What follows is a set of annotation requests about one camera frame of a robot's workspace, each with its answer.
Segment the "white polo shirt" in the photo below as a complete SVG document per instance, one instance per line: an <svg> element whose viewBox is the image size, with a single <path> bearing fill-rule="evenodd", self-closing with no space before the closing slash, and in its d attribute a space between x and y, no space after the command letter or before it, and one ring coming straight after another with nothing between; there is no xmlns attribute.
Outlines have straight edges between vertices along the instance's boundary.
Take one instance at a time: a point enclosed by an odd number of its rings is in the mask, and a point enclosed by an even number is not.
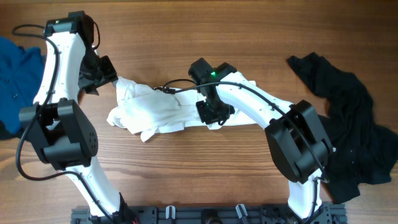
<svg viewBox="0 0 398 224"><path fill-rule="evenodd" d="M195 90L170 95L123 77L119 77L114 87L118 105L109 112L107 122L140 134L142 142L157 133L183 131L193 126L221 128L218 123L201 122L196 102L203 97Z"/></svg>

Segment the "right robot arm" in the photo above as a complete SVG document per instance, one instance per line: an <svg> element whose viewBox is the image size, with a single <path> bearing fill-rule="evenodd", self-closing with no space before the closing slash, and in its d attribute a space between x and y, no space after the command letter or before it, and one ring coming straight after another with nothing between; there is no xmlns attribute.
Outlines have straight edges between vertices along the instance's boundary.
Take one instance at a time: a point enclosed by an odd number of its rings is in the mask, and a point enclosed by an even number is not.
<svg viewBox="0 0 398 224"><path fill-rule="evenodd" d="M228 63L213 68L200 58L188 75L204 96L196 103L203 123L222 126L242 111L265 131L272 160L289 181L287 205L299 222L313 222L322 204L319 184L329 181L325 166L333 152L315 108L305 100L293 104L266 93Z"/></svg>

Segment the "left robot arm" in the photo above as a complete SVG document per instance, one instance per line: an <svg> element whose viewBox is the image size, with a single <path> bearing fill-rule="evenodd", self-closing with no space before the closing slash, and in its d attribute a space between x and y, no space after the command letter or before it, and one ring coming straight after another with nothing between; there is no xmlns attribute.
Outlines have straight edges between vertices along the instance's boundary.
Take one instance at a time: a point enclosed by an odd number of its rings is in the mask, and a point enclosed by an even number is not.
<svg viewBox="0 0 398 224"><path fill-rule="evenodd" d="M98 136L78 104L79 94L96 94L117 73L107 56L100 57L97 23L85 12L49 20L42 38L47 57L40 89L19 120L38 158L67 176L88 203L91 223L137 223L138 217L112 186L97 158Z"/></svg>

